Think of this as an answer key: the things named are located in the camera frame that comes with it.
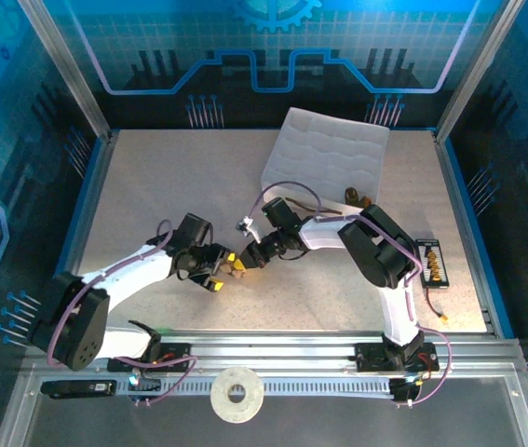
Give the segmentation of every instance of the glass enclosure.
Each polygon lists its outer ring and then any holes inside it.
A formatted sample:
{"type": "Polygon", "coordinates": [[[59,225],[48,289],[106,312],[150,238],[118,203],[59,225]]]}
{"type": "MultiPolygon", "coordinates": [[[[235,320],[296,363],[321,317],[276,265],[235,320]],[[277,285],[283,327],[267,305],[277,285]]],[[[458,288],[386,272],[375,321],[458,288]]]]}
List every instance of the glass enclosure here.
{"type": "Polygon", "coordinates": [[[451,135],[512,329],[528,359],[528,1],[451,135]]]}
{"type": "Polygon", "coordinates": [[[211,410],[208,397],[172,399],[161,407],[137,409],[127,400],[51,400],[38,402],[28,445],[371,445],[392,447],[427,445],[436,421],[448,427],[439,446],[511,447],[521,444],[510,399],[489,399],[506,393],[497,378],[450,381],[436,400],[414,411],[397,411],[381,400],[307,397],[266,397],[256,419],[228,424],[211,410]],[[108,412],[108,418],[96,414],[108,412]],[[198,429],[183,429],[187,420],[198,429]]]}
{"type": "Polygon", "coordinates": [[[17,2],[1,2],[0,419],[23,354],[7,294],[54,274],[94,141],[17,2]]]}
{"type": "Polygon", "coordinates": [[[391,127],[434,127],[500,3],[47,6],[111,127],[189,129],[279,127],[290,106],[391,127]],[[221,118],[192,123],[187,106],[214,108],[221,118]]]}

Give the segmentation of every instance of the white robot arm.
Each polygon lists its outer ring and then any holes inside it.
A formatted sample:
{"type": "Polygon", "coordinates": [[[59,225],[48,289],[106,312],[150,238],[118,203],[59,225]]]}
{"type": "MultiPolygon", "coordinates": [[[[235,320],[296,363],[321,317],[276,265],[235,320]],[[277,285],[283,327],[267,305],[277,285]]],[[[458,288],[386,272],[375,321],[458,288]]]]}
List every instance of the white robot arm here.
{"type": "Polygon", "coordinates": [[[254,241],[241,253],[246,268],[264,268],[287,250],[303,254],[318,249],[345,249],[360,272],[378,288],[384,312],[384,344],[387,356],[401,367],[424,342],[417,327],[410,278],[420,264],[413,240],[378,206],[360,215],[307,218],[302,220],[282,198],[265,204],[264,215],[276,230],[263,237],[252,219],[238,223],[243,234],[254,241]],[[383,239],[375,243],[377,237],[383,239]]]}
{"type": "Polygon", "coordinates": [[[215,275],[235,254],[213,241],[204,244],[210,229],[211,223],[187,214],[177,229],[148,240],[113,265],[83,277],[56,276],[45,287],[28,341],[48,353],[49,363],[55,359],[74,371],[100,358],[153,361],[160,335],[140,322],[116,321],[109,314],[135,292],[173,275],[219,291],[223,283],[215,275]]]}

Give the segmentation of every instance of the purple cable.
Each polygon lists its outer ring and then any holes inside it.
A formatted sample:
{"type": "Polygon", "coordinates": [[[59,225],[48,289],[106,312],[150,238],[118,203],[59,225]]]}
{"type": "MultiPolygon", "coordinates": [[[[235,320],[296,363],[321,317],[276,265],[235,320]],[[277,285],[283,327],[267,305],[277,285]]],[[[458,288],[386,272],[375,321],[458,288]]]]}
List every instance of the purple cable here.
{"type": "Polygon", "coordinates": [[[57,324],[57,327],[55,328],[55,331],[52,333],[52,338],[50,338],[50,343],[48,344],[47,349],[47,363],[50,366],[57,366],[57,363],[55,362],[55,359],[53,358],[55,354],[55,346],[57,345],[57,342],[59,341],[59,337],[61,336],[62,328],[65,327],[65,323],[67,322],[67,319],[74,311],[75,307],[79,303],[79,301],[86,295],[86,293],[94,287],[96,284],[100,283],[101,281],[104,281],[108,277],[110,277],[114,272],[117,272],[121,268],[127,267],[130,264],[133,264],[137,261],[140,261],[144,258],[147,258],[148,256],[152,256],[155,253],[158,253],[160,250],[162,250],[170,241],[170,238],[172,237],[172,223],[170,220],[165,219],[160,223],[158,228],[166,222],[169,225],[169,233],[166,235],[164,240],[160,242],[158,245],[156,245],[153,249],[138,254],[137,256],[133,256],[132,258],[126,259],[125,261],[121,261],[118,264],[113,265],[111,268],[106,270],[102,275],[96,276],[94,279],[92,279],[88,284],[86,284],[74,297],[74,299],[69,303],[65,311],[63,312],[61,319],[59,320],[59,323],[57,324]]]}
{"type": "Polygon", "coordinates": [[[191,365],[189,368],[187,368],[187,371],[184,372],[184,374],[181,376],[177,382],[171,386],[164,394],[161,394],[157,398],[154,398],[152,400],[146,399],[144,404],[146,407],[149,407],[153,403],[159,403],[161,400],[165,399],[167,396],[170,395],[175,389],[179,387],[179,385],[187,378],[187,376],[191,373],[191,371],[196,367],[197,364],[197,357],[196,356],[187,356],[180,359],[174,359],[174,360],[167,360],[167,361],[161,361],[158,363],[142,363],[140,361],[136,361],[134,359],[128,359],[127,357],[115,357],[116,360],[122,361],[123,363],[127,363],[128,365],[135,366],[137,368],[144,368],[144,369],[154,369],[154,368],[164,368],[167,366],[176,365],[178,363],[185,363],[186,361],[191,361],[191,365]]]}
{"type": "MultiPolygon", "coordinates": [[[[408,250],[406,250],[404,247],[402,247],[396,240],[394,240],[393,237],[388,235],[384,230],[382,230],[379,226],[377,226],[375,223],[373,223],[372,221],[370,221],[366,217],[360,216],[358,214],[352,214],[352,215],[349,215],[349,216],[342,216],[342,217],[326,217],[326,218],[318,219],[318,222],[339,222],[339,221],[348,220],[348,219],[350,219],[350,220],[356,219],[358,221],[363,222],[364,224],[369,226],[373,231],[375,231],[375,233],[377,233],[379,236],[381,236],[385,240],[387,240],[387,242],[390,245],[392,245],[396,250],[398,250],[400,253],[402,253],[404,256],[406,256],[407,258],[409,258],[411,261],[414,262],[414,264],[416,265],[416,270],[413,272],[412,275],[410,275],[407,279],[404,280],[404,286],[405,287],[408,287],[408,285],[413,280],[413,278],[416,277],[417,275],[419,275],[423,271],[423,265],[416,258],[416,256],[414,256],[412,253],[410,253],[408,250]]],[[[408,291],[405,291],[404,294],[405,294],[406,309],[407,309],[408,314],[409,314],[409,319],[410,319],[410,321],[414,321],[412,305],[411,305],[411,296],[408,293],[408,291]]],[[[443,376],[441,377],[440,381],[438,382],[438,385],[433,389],[433,391],[431,391],[429,394],[427,394],[425,397],[423,397],[423,398],[421,398],[419,400],[414,400],[412,402],[412,405],[416,405],[417,403],[425,402],[426,400],[431,398],[431,396],[433,396],[435,393],[437,393],[438,390],[443,385],[443,383],[445,382],[446,377],[448,376],[448,373],[450,371],[450,367],[452,366],[452,345],[450,344],[450,340],[448,340],[448,337],[446,337],[443,333],[441,333],[439,331],[436,331],[434,329],[424,328],[424,327],[422,327],[422,326],[420,326],[418,324],[416,326],[417,326],[417,328],[419,328],[419,330],[421,330],[423,332],[434,333],[434,334],[438,335],[439,337],[441,337],[443,339],[443,341],[446,344],[446,347],[448,348],[448,364],[446,366],[445,372],[443,373],[443,376]]]]}
{"type": "Polygon", "coordinates": [[[434,329],[424,328],[423,326],[418,326],[417,325],[417,327],[423,332],[434,333],[434,334],[438,335],[439,337],[441,337],[441,339],[446,344],[446,347],[448,348],[448,363],[446,364],[446,370],[443,372],[443,376],[441,377],[441,379],[438,382],[437,386],[429,394],[427,394],[425,397],[423,397],[421,399],[413,400],[413,402],[411,402],[411,405],[416,405],[418,403],[425,402],[426,400],[431,398],[431,396],[433,396],[435,393],[437,393],[439,391],[439,389],[441,388],[443,383],[446,381],[446,378],[448,377],[448,374],[450,373],[450,367],[452,366],[452,356],[453,356],[453,354],[452,354],[452,344],[450,343],[450,340],[448,340],[448,337],[446,337],[442,332],[436,331],[434,329]]]}
{"type": "Polygon", "coordinates": [[[316,199],[316,201],[318,202],[318,206],[316,207],[316,212],[315,214],[313,215],[313,217],[318,217],[319,216],[319,213],[321,212],[321,199],[319,198],[319,196],[317,195],[317,193],[311,189],[309,186],[307,186],[306,184],[302,184],[302,183],[299,183],[299,182],[296,182],[294,180],[283,180],[282,182],[276,182],[276,183],[272,183],[268,186],[266,186],[266,188],[264,188],[264,190],[260,193],[260,195],[257,196],[257,198],[255,199],[255,203],[253,204],[253,207],[251,208],[251,211],[249,211],[249,214],[247,215],[247,217],[251,218],[251,216],[253,215],[253,213],[255,212],[255,210],[257,209],[257,206],[260,204],[260,202],[262,201],[262,198],[264,198],[264,194],[267,193],[270,189],[272,189],[273,187],[275,186],[280,186],[281,184],[295,184],[297,186],[301,186],[302,188],[306,189],[308,192],[311,193],[311,195],[316,199]]]}

